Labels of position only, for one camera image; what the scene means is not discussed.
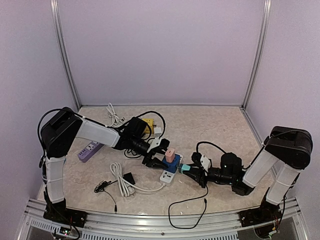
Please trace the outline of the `white power strip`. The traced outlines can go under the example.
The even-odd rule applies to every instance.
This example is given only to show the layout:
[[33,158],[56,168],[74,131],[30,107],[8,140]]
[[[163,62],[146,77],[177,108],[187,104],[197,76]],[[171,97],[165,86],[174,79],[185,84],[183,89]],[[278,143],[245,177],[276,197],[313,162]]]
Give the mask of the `white power strip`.
[[173,182],[173,179],[174,179],[176,173],[171,173],[166,170],[163,170],[162,174],[159,177],[159,181],[165,186],[170,186]]

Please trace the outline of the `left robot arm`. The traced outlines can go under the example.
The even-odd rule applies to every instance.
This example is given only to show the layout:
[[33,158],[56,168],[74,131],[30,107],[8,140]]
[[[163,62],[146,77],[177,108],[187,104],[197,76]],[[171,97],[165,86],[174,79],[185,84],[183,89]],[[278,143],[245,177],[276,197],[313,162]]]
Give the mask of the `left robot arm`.
[[93,141],[118,151],[133,151],[142,156],[142,164],[149,168],[165,170],[168,165],[155,155],[164,155],[169,141],[161,135],[145,135],[151,127],[141,115],[133,116],[120,126],[109,126],[74,112],[69,107],[49,110],[45,124],[38,123],[37,136],[43,154],[39,162],[44,184],[46,208],[43,217],[55,223],[82,228],[87,212],[67,207],[64,191],[64,166],[76,142]]

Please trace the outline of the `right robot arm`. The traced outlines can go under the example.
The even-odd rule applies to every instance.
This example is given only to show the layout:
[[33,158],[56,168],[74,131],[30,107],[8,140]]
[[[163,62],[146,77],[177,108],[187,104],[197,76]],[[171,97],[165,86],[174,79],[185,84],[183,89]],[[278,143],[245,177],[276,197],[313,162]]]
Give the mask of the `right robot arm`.
[[229,185],[237,195],[248,196],[270,169],[282,162],[283,166],[267,189],[260,206],[239,212],[242,227],[249,227],[282,219],[280,203],[295,185],[301,171],[310,164],[312,150],[313,140],[308,131],[275,126],[246,168],[242,165],[242,159],[232,152],[223,152],[220,166],[213,167],[212,161],[196,150],[191,156],[192,163],[180,164],[178,171],[202,188],[212,182]]

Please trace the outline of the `dark blue cube socket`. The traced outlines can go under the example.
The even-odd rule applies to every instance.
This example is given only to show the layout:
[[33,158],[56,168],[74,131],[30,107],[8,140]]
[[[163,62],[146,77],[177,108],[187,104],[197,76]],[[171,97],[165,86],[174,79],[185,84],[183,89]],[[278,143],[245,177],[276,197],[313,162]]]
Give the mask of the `dark blue cube socket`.
[[176,153],[173,161],[167,162],[166,157],[163,157],[162,162],[167,166],[166,168],[164,168],[164,170],[175,174],[179,168],[182,158],[182,155]]

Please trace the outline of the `pink plug adapter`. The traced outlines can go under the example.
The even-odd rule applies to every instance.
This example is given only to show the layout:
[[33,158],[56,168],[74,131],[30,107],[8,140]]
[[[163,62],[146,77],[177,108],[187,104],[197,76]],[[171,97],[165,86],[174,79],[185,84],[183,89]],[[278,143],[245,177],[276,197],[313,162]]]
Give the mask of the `pink plug adapter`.
[[165,160],[167,163],[172,163],[176,157],[175,149],[169,147],[165,152]]

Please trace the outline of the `teal plug adapter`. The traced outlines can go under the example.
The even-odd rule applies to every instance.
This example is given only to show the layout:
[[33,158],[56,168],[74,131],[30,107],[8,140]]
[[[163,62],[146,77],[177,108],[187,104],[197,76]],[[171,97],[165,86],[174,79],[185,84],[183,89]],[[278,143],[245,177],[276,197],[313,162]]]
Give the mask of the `teal plug adapter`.
[[178,172],[180,174],[184,174],[184,172],[188,172],[190,169],[191,169],[190,165],[181,163],[178,167]]

